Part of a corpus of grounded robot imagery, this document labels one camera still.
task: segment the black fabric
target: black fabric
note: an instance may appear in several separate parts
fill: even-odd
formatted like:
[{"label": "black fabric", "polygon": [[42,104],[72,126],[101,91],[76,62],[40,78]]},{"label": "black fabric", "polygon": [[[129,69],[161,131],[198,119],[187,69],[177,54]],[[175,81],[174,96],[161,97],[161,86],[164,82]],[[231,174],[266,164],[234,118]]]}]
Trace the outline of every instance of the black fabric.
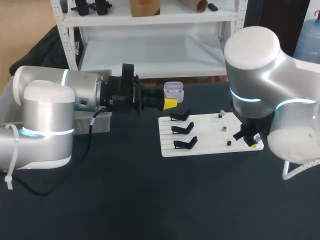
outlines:
[{"label": "black fabric", "polygon": [[[75,61],[79,64],[83,52],[83,42],[78,27],[74,29]],[[68,62],[57,26],[54,26],[23,58],[9,69],[13,76],[21,66],[39,66],[68,69]]]},{"label": "black fabric", "polygon": [[[184,90],[182,113],[230,111],[227,83]],[[1,239],[319,239],[319,167],[284,181],[284,161],[267,145],[260,152],[164,158],[158,117],[168,115],[153,109],[141,117],[113,113],[111,132],[92,137],[86,161],[48,197],[15,183],[8,191],[1,181]],[[48,189],[79,160],[86,143],[87,136],[74,138],[65,167],[14,173]]]}]

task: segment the white tray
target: white tray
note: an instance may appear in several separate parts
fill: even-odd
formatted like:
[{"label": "white tray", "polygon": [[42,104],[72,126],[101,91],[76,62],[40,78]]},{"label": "white tray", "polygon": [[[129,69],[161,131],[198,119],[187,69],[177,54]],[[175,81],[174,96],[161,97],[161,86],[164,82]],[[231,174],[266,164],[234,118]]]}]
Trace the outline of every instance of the white tray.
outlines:
[{"label": "white tray", "polygon": [[[190,115],[186,121],[171,121],[169,116],[160,117],[158,122],[162,156],[178,157],[264,149],[262,141],[249,147],[243,138],[238,141],[234,139],[233,135],[239,132],[241,122],[232,112],[227,112],[222,118],[218,115],[218,113]],[[191,122],[194,122],[194,127],[188,135],[172,134],[172,126],[186,128]],[[194,136],[197,137],[198,142],[191,150],[175,149],[174,141],[189,143]],[[231,141],[231,146],[227,146],[227,141]]]}]

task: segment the cardboard tube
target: cardboard tube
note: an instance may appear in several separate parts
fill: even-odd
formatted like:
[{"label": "cardboard tube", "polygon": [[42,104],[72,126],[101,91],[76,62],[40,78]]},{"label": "cardboard tube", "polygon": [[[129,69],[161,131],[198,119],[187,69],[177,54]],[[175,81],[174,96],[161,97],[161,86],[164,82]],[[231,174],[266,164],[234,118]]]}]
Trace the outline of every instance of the cardboard tube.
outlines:
[{"label": "cardboard tube", "polygon": [[208,7],[207,0],[180,0],[189,8],[195,10],[197,13],[203,13]]}]

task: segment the yellow tape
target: yellow tape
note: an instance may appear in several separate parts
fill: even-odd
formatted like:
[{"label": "yellow tape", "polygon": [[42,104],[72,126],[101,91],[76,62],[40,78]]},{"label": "yellow tape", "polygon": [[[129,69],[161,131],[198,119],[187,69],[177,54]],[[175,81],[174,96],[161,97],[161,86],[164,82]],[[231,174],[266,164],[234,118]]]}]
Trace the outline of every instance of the yellow tape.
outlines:
[{"label": "yellow tape", "polygon": [[175,108],[178,105],[178,99],[164,98],[163,110]]}]

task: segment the black cable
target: black cable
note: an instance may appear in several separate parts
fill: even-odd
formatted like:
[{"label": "black cable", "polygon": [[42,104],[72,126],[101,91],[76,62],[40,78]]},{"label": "black cable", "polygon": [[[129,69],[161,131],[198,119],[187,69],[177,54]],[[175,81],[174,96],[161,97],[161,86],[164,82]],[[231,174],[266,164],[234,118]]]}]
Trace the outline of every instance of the black cable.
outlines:
[{"label": "black cable", "polygon": [[[46,191],[46,192],[38,192],[37,190],[34,190],[31,186],[29,186],[25,181],[23,181],[21,178],[17,177],[17,176],[14,176],[12,175],[12,180],[14,180],[16,183],[20,184],[22,187],[24,187],[28,192],[30,192],[31,194],[35,195],[35,196],[38,196],[38,197],[46,197],[48,196],[49,194],[53,193],[55,190],[57,190],[59,187],[61,187],[65,181],[70,178],[72,176],[72,174],[74,173],[74,170],[76,170],[80,164],[85,160],[86,156],[88,155],[88,152],[90,150],[90,146],[91,146],[91,139],[92,139],[92,128],[93,128],[93,124],[94,124],[94,121],[95,121],[95,118],[100,114],[100,113],[104,113],[104,112],[107,112],[108,109],[107,108],[102,108],[98,111],[96,111],[93,116],[92,116],[92,119],[91,119],[91,122],[90,122],[90,125],[89,125],[89,133],[88,133],[88,142],[87,142],[87,145],[86,145],[86,148],[85,148],[85,151],[80,159],[80,161],[78,162],[78,164],[76,164],[74,166],[74,168],[72,168],[69,173],[64,177],[62,178],[54,187],[52,187],[49,191]],[[7,173],[4,172],[4,171],[0,171],[0,175],[3,175],[3,176],[6,176]]]}]

